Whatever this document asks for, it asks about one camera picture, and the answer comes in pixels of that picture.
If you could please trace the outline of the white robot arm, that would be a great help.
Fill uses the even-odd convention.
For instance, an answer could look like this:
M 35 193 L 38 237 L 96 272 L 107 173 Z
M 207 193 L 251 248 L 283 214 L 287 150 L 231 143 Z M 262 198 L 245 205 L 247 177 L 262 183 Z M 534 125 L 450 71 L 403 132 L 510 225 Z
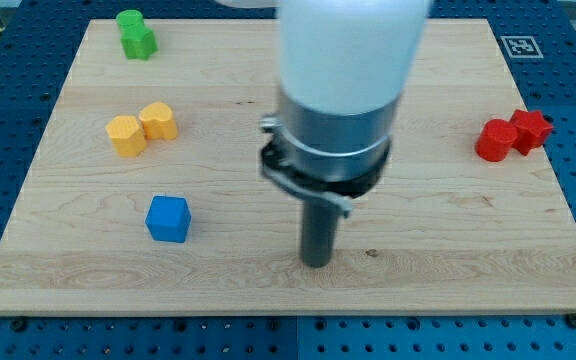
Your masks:
M 332 257 L 338 221 L 380 180 L 431 7 L 424 0 L 220 0 L 275 8 L 278 107 L 260 121 L 262 175 L 302 200 L 300 257 Z

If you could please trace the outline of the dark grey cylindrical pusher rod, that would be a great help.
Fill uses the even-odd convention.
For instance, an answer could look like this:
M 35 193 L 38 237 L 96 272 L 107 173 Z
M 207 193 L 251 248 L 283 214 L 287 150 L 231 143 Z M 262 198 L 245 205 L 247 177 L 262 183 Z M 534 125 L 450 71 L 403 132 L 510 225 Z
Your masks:
M 299 253 L 304 264 L 321 268 L 331 261 L 340 217 L 339 208 L 329 202 L 303 203 Z

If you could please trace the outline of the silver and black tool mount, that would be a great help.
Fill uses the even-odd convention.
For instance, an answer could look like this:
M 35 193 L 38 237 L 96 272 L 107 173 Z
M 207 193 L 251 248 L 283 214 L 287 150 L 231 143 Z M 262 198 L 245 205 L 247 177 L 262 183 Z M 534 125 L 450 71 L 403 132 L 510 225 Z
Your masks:
M 277 111 L 260 120 L 271 135 L 260 152 L 262 175 L 288 194 L 347 218 L 351 200 L 381 178 L 398 105 L 394 99 L 371 111 L 333 114 L 280 91 Z

